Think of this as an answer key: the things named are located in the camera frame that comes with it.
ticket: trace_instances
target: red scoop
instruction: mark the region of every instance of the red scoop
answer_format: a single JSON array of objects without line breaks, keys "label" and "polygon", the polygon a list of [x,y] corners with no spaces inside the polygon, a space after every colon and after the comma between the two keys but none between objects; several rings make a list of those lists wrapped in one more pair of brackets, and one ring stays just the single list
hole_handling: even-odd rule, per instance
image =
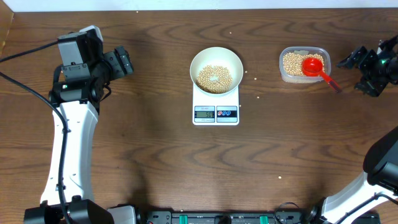
[{"label": "red scoop", "polygon": [[341,92],[341,88],[337,83],[330,78],[325,72],[322,70],[323,64],[319,59],[316,58],[307,58],[303,61],[303,73],[309,77],[317,77],[321,76],[327,84],[332,87],[336,91],[336,93]]}]

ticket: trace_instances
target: white backdrop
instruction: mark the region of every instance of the white backdrop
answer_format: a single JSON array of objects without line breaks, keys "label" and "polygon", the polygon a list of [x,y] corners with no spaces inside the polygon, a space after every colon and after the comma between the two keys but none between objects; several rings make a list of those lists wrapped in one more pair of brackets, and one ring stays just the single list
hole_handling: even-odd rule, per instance
[{"label": "white backdrop", "polygon": [[4,2],[14,12],[398,7],[398,0],[4,0]]}]

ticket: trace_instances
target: green component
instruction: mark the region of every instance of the green component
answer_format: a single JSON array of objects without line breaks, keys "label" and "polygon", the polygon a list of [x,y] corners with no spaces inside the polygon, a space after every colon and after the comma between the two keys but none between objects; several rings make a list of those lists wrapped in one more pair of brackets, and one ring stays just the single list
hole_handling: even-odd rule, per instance
[{"label": "green component", "polygon": [[260,224],[269,224],[268,222],[268,216],[260,216]]},{"label": "green component", "polygon": [[188,224],[188,216],[187,215],[180,215],[180,224]]}]

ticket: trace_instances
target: plastic container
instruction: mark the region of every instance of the plastic container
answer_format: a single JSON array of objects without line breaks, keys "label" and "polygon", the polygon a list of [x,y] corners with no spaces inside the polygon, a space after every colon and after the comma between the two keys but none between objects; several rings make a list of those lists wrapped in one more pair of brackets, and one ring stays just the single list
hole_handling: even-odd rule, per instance
[{"label": "plastic container", "polygon": [[306,76],[299,76],[299,75],[289,75],[284,68],[284,55],[287,53],[296,53],[296,54],[318,54],[323,57],[323,63],[325,67],[325,73],[330,75],[331,72],[331,63],[330,63],[330,56],[328,52],[319,47],[288,47],[282,51],[279,56],[279,70],[282,76],[283,81],[289,83],[316,83],[323,80],[322,77],[306,77]]},{"label": "plastic container", "polygon": [[[226,93],[208,93],[197,86],[199,72],[207,65],[223,66],[228,68],[232,76],[232,84]],[[241,83],[243,78],[243,64],[241,59],[231,50],[223,47],[210,47],[202,50],[192,60],[190,74],[193,84],[201,92],[209,96],[225,96],[231,93]]]}]

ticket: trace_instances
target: brown table surface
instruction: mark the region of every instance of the brown table surface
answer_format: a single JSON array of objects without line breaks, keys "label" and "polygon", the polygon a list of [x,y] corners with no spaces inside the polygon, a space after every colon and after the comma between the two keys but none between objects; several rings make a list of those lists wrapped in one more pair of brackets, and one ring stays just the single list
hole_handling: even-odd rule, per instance
[{"label": "brown table surface", "polygon": [[[335,67],[339,95],[325,83],[285,83],[279,54],[316,46],[334,65],[356,47],[375,49],[396,35],[397,22],[397,9],[17,13],[3,57],[92,24],[101,28],[105,51],[128,49],[136,71],[112,82],[93,140],[92,184],[104,208],[309,207],[350,183],[371,145],[398,125],[398,88],[364,96],[353,90],[360,72]],[[192,124],[189,66],[212,46],[237,52],[248,71],[236,127]],[[47,95],[61,62],[52,47],[0,69]],[[47,181],[52,112],[0,79],[0,118],[0,222],[20,223],[26,208],[39,205]],[[396,223],[391,203],[376,210],[383,223]]]}]

